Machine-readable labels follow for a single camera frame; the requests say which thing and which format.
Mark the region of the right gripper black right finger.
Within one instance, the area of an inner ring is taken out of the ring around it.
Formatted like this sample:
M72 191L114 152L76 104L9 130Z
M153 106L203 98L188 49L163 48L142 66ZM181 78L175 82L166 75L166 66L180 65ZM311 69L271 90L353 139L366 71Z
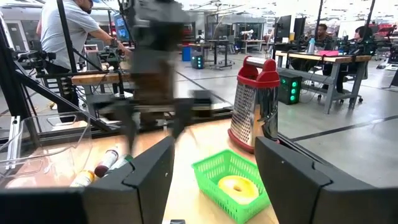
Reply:
M280 224L398 224L398 187L369 185L265 137L254 155Z

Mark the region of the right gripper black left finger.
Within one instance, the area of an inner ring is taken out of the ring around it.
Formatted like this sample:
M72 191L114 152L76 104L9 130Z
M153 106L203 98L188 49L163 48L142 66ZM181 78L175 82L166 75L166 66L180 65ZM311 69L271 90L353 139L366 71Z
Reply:
M167 136L87 187L0 190L0 224L161 224L174 152Z

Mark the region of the green-tipped ink bottle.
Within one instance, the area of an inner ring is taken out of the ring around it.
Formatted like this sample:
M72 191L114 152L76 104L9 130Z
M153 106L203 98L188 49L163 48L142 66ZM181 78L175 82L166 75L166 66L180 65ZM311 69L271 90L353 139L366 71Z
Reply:
M104 177L112 173L114 170L122 167L123 165L130 163L133 157L130 154L122 155L106 172Z

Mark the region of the red-tipped ink bottle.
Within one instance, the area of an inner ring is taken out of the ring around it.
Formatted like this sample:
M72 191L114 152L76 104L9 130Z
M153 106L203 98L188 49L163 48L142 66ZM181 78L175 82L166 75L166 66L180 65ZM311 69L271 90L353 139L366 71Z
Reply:
M118 157L119 154L115 149L107 150L94 169L95 175L100 178L104 177L105 173L117 161Z

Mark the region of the yellow ink bottle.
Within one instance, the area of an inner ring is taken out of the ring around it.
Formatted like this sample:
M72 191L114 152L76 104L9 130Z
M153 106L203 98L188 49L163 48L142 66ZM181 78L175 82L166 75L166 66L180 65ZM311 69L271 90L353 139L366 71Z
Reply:
M90 170L81 171L70 184L70 187L86 187L95 179L95 175Z

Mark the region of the wooden workbench with equipment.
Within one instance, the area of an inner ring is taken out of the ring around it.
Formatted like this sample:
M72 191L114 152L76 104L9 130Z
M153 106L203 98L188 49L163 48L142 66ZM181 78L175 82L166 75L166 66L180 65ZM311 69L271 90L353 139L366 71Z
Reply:
M72 83L74 85L80 86L119 83L119 74L98 73L89 75L76 75L72 77Z

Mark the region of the steel box grater red trim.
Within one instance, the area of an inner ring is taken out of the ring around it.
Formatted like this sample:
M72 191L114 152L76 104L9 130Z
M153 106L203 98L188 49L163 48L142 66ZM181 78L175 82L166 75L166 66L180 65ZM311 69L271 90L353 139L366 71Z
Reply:
M247 56L237 74L237 87L228 135L235 145L253 153L256 138L278 142L277 65L273 59Z

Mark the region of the green plastic basket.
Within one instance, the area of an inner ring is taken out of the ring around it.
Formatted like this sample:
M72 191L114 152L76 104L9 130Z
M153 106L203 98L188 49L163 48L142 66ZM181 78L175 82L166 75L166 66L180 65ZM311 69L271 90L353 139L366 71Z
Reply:
M192 164L192 168L199 189L237 224L244 224L271 205L257 165L229 149ZM259 190L258 198L247 205L234 201L218 187L218 181L228 175L238 175L251 180Z

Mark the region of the plain yellow donut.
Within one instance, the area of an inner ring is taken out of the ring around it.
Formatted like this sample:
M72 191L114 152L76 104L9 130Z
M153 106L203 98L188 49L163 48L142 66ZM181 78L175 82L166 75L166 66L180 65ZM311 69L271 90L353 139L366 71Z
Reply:
M248 205L259 196L254 182L238 175L221 178L218 187L240 205Z

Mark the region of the monitor with blue screen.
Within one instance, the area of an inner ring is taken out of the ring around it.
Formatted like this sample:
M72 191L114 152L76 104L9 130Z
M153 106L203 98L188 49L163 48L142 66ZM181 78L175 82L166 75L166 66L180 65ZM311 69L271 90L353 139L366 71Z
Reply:
M121 42L129 42L130 41L129 32L123 15L121 15L120 13L115 13L113 15L113 19L114 19L114 26L116 29L117 39L120 40Z

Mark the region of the silver aluminium extrusion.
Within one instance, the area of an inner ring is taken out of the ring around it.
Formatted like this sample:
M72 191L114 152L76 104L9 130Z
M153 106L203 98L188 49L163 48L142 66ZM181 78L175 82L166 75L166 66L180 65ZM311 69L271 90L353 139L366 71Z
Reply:
M20 125L21 117L12 116L11 125L9 130L9 141L7 147L7 164L6 170L16 168L16 159L19 158L19 136L20 136Z

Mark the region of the standing person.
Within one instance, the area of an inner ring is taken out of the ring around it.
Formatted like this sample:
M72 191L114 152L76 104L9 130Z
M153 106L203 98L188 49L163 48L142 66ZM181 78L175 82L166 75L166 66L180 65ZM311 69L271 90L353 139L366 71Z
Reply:
M114 39L90 16L98 0L61 0L72 47L79 52L89 35L110 44ZM57 0L47 0L43 5L37 27L42 49L54 53L55 60L47 64L48 74L69 73L72 70L64 36Z

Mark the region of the black monitor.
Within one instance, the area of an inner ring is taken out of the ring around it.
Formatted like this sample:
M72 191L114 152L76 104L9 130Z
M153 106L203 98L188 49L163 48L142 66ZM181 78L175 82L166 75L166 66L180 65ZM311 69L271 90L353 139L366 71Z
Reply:
M295 18L294 22L294 40L300 40L304 34L306 17Z
M274 24L274 42L289 42L291 19L291 15L276 17Z

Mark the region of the wooden workbench grey legs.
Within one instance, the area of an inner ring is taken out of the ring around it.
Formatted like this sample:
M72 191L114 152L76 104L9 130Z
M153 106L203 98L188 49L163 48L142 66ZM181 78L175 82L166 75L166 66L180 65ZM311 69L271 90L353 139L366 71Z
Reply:
M368 72L368 62L371 59L369 55L337 55L334 57L327 57L318 54L307 54L305 52L283 52L276 51L275 56L277 57L278 71L281 74L290 74L302 77L304 80L310 80L321 85L328 85L328 89L322 87L308 86L308 89L317 95L321 95L325 99L325 105L323 112L328 114L331 109L331 105L334 101L348 100L349 108L353 109L357 102L361 101L362 96L359 94L361 82L365 79ZM289 68L289 62L293 58L311 60L316 63L330 63L332 65L331 74L329 76L320 75L317 73L304 72L300 70L294 70ZM343 93L338 93L336 90L338 74L340 66L344 63L357 63L358 69L349 81L353 82L352 89L344 90Z

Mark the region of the seated person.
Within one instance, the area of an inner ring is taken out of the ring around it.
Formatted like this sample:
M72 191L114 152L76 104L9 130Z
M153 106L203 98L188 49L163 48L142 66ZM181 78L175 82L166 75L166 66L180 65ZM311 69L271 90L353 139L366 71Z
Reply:
M332 36L327 33L327 25L319 24L317 28L318 30L315 46L320 47L324 50L331 50L333 48L333 39Z
M363 44L365 40L371 39L372 35L373 32L369 27L360 26L355 30L354 37L348 40L348 43L343 47L340 47L340 50L342 50L344 54L348 55L365 55L367 52L360 47L360 45ZM356 73L358 71L358 66L358 62L350 62L340 65L340 71L336 81L336 90L338 93L343 93L344 78L348 74Z

